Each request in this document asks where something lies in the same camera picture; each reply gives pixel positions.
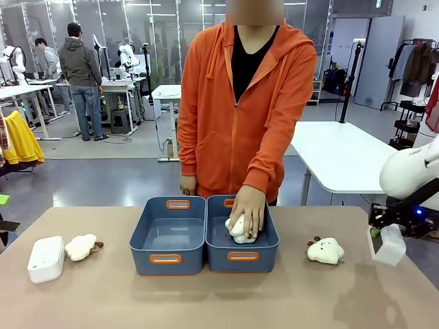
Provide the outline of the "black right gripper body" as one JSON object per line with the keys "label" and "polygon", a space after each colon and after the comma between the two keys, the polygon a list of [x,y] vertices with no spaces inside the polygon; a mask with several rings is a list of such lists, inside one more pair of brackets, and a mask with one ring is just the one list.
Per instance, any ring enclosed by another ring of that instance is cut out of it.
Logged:
{"label": "black right gripper body", "polygon": [[382,229],[391,224],[421,225],[421,238],[434,231],[434,210],[422,206],[407,206],[402,208],[371,205],[368,224]]}

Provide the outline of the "white sheep plush toy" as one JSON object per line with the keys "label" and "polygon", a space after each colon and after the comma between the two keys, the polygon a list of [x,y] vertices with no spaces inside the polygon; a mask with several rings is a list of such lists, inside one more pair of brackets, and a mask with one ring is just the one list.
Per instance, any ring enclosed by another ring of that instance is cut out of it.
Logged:
{"label": "white sheep plush toy", "polygon": [[335,238],[320,238],[315,236],[309,241],[307,258],[310,261],[328,265],[338,265],[344,257],[344,249],[339,245]]}
{"label": "white sheep plush toy", "polygon": [[253,237],[252,234],[252,225],[250,225],[249,235],[246,236],[244,233],[244,221],[245,221],[245,214],[241,214],[237,222],[233,226],[233,228],[231,228],[230,227],[231,218],[228,218],[225,222],[225,227],[228,230],[228,236],[238,244],[254,243],[256,241],[256,238]]}
{"label": "white sheep plush toy", "polygon": [[104,247],[102,241],[98,241],[94,234],[75,236],[64,247],[65,254],[73,262],[84,260],[92,252],[98,252]]}

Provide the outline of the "person's right forearm orange sleeve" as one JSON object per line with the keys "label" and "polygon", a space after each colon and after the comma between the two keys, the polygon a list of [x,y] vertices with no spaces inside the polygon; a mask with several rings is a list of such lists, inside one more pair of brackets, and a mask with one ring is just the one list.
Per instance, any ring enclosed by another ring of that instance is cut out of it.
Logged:
{"label": "person's right forearm orange sleeve", "polygon": [[178,116],[177,139],[180,145],[179,159],[181,164],[181,174],[184,176],[196,175],[196,155],[197,147],[197,115],[180,110]]}

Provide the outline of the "person's left forearm orange sleeve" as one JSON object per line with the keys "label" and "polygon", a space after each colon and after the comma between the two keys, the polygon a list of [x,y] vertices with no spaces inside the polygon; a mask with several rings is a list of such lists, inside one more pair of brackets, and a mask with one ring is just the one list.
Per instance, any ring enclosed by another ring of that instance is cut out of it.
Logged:
{"label": "person's left forearm orange sleeve", "polygon": [[289,147],[301,112],[274,110],[267,119],[259,150],[248,165],[244,185],[251,186],[273,199],[283,182],[283,156]]}

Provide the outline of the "person's left hand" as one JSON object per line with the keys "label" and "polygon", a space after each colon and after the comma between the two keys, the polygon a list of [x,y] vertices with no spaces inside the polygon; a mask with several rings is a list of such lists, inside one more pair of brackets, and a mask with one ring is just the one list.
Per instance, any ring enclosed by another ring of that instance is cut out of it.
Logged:
{"label": "person's left hand", "polygon": [[243,185],[236,194],[228,229],[232,230],[240,216],[244,215],[244,235],[257,238],[263,227],[265,193],[248,185]]}

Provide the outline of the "person's right hand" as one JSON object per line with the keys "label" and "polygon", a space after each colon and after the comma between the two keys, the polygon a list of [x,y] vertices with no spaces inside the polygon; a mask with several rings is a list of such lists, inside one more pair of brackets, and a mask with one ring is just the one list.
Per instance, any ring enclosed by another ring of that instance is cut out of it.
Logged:
{"label": "person's right hand", "polygon": [[180,190],[183,195],[195,195],[196,194],[197,180],[195,176],[180,176]]}

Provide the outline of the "yellow garment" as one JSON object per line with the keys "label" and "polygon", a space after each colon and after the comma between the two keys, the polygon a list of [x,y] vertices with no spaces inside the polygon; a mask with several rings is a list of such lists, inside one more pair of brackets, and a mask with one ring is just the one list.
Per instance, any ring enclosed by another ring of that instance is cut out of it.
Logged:
{"label": "yellow garment", "polygon": [[14,160],[20,163],[29,162],[31,165],[44,163],[44,153],[19,111],[14,110],[4,119],[8,126],[10,139],[16,150],[15,155],[3,150],[4,163],[9,162],[12,164]]}

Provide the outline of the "plaid garment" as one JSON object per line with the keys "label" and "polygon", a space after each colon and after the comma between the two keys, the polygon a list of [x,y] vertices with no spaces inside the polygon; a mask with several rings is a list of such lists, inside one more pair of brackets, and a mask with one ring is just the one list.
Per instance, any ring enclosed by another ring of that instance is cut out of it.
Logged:
{"label": "plaid garment", "polygon": [[0,107],[0,167],[4,164],[3,150],[10,151],[11,147],[8,129]]}

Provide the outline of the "large white table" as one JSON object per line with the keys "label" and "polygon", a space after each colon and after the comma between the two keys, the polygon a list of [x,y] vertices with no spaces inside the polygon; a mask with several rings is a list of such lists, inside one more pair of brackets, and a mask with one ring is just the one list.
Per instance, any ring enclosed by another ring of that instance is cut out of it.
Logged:
{"label": "large white table", "polygon": [[379,174],[396,150],[352,123],[300,121],[291,146],[306,166],[302,206],[307,204],[311,178],[332,194],[385,194]]}

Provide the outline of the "black rolling cart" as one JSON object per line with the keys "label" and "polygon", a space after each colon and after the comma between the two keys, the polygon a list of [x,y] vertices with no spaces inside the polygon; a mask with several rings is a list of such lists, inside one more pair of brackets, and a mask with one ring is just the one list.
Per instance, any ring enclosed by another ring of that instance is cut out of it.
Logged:
{"label": "black rolling cart", "polygon": [[394,122],[395,135],[389,141],[389,146],[396,150],[409,149],[414,146],[421,121],[425,115],[426,105],[414,101],[392,102],[395,110],[400,110],[401,115]]}

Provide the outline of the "long white workbench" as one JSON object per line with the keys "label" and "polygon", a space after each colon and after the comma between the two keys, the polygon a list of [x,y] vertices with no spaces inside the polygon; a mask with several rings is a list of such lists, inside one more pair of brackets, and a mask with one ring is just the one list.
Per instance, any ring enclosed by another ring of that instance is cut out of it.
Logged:
{"label": "long white workbench", "polygon": [[0,88],[0,104],[9,100],[17,100],[20,99],[31,99],[33,101],[34,107],[37,111],[38,119],[40,121],[40,127],[43,131],[42,137],[37,137],[38,141],[61,141],[62,137],[54,137],[50,136],[47,130],[47,125],[45,124],[43,112],[41,110],[40,102],[38,99],[38,94],[42,90],[46,90],[49,94],[49,98],[51,101],[52,109],[55,114],[55,118],[52,121],[62,118],[62,115],[58,115],[55,109],[55,104],[53,101],[53,97],[51,95],[51,87],[52,85],[48,84],[33,84],[33,85],[18,85],[18,86],[4,86]]}

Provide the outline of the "red garment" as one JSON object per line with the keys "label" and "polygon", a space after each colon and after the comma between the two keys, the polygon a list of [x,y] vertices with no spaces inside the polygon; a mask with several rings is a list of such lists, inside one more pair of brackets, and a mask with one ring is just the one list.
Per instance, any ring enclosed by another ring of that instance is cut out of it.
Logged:
{"label": "red garment", "polygon": [[427,127],[432,132],[439,134],[439,76],[434,84],[425,112]]}

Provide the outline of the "black tripod stand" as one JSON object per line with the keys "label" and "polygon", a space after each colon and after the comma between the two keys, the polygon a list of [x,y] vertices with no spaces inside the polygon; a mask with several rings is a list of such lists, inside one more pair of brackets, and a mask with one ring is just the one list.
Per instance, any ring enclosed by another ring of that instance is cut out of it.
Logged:
{"label": "black tripod stand", "polygon": [[352,86],[353,86],[353,81],[355,79],[355,72],[357,69],[357,63],[359,60],[359,55],[361,53],[361,50],[364,48],[365,43],[366,43],[365,38],[355,38],[353,40],[353,45],[355,46],[353,65],[351,68],[351,73],[350,73],[349,78],[348,78],[347,90],[346,90],[346,95],[344,96],[344,103],[343,103],[342,113],[340,116],[339,123],[345,123],[346,113],[347,113],[347,109],[348,109],[348,105],[349,105],[349,100],[351,97],[351,90],[352,90]]}

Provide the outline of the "black step stool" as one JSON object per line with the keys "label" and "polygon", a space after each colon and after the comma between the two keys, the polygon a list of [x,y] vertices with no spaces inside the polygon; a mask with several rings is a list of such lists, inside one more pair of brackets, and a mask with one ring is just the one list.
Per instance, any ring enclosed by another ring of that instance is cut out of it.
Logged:
{"label": "black step stool", "polygon": [[128,134],[131,132],[129,110],[127,108],[110,111],[110,130],[112,134]]}

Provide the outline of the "man light grey jacket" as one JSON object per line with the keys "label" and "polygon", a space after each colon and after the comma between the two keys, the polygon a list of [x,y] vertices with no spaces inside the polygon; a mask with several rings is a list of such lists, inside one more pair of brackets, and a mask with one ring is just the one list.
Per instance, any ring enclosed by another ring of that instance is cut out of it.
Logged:
{"label": "man light grey jacket", "polygon": [[69,96],[69,89],[66,86],[58,86],[58,83],[62,82],[62,72],[59,68],[60,58],[58,52],[47,45],[47,41],[44,38],[37,38],[34,41],[35,46],[42,52],[45,59],[46,68],[44,70],[44,80],[56,80],[54,90],[60,95],[63,105],[64,113],[70,113],[72,107],[72,101]]}

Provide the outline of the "black bags pile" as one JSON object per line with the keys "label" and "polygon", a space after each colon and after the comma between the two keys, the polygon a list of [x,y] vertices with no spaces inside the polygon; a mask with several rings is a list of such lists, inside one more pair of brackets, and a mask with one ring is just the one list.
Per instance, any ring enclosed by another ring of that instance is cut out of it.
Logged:
{"label": "black bags pile", "polygon": [[323,91],[334,95],[343,95],[346,84],[346,69],[328,69],[323,76]]}

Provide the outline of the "man grey hoodie black cap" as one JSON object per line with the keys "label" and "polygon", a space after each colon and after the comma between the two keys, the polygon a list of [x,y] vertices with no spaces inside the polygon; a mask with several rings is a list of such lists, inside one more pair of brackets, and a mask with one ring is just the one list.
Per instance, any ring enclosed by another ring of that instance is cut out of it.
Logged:
{"label": "man grey hoodie black cap", "polygon": [[102,129],[100,94],[102,77],[93,50],[82,42],[82,29],[77,23],[67,25],[68,37],[59,50],[60,68],[69,83],[83,141],[91,139],[87,116],[91,117],[94,140],[108,138]]}

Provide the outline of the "black clothes rack with coats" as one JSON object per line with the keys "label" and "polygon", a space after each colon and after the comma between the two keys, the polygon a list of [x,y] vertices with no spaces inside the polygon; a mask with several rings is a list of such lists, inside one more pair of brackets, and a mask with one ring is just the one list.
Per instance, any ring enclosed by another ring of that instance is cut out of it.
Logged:
{"label": "black clothes rack with coats", "polygon": [[389,61],[388,105],[429,95],[439,67],[439,41],[405,39]]}

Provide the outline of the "grey door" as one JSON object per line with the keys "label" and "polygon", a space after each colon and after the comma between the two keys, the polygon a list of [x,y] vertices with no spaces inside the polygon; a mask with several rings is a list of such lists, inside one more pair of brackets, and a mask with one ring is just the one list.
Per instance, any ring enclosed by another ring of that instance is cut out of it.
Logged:
{"label": "grey door", "polygon": [[355,93],[357,105],[378,110],[387,101],[390,89],[388,65],[399,48],[404,23],[404,16],[372,19]]}

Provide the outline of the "white desk with equipment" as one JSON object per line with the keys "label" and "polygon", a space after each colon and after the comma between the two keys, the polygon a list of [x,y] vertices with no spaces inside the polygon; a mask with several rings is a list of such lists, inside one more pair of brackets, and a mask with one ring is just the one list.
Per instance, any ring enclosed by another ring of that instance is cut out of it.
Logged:
{"label": "white desk with equipment", "polygon": [[144,82],[144,77],[129,77],[120,80],[103,79],[102,101],[104,104],[102,106],[106,109],[108,116],[105,124],[110,124],[111,110],[127,108],[131,132],[125,135],[130,136],[138,130],[139,125],[145,120],[145,108],[141,95]]}

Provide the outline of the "person torso orange hoodie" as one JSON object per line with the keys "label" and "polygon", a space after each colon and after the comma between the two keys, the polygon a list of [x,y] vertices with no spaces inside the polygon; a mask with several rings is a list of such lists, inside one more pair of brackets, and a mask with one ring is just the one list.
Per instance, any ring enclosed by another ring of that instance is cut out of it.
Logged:
{"label": "person torso orange hoodie", "polygon": [[233,88],[233,26],[200,32],[187,54],[180,110],[197,115],[196,192],[235,194],[259,150],[274,110],[303,112],[313,91],[316,50],[299,29],[282,24],[240,98]]}

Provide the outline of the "small white standing desk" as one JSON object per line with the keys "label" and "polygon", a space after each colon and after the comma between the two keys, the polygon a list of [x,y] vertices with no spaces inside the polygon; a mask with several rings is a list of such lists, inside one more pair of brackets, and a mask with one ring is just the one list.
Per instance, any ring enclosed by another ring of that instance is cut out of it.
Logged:
{"label": "small white standing desk", "polygon": [[165,158],[158,158],[158,162],[178,162],[178,141],[176,119],[178,115],[176,104],[180,104],[181,99],[181,85],[160,85],[152,91],[152,100],[159,100],[160,103],[167,103],[169,105],[169,119],[171,130],[172,156]]}

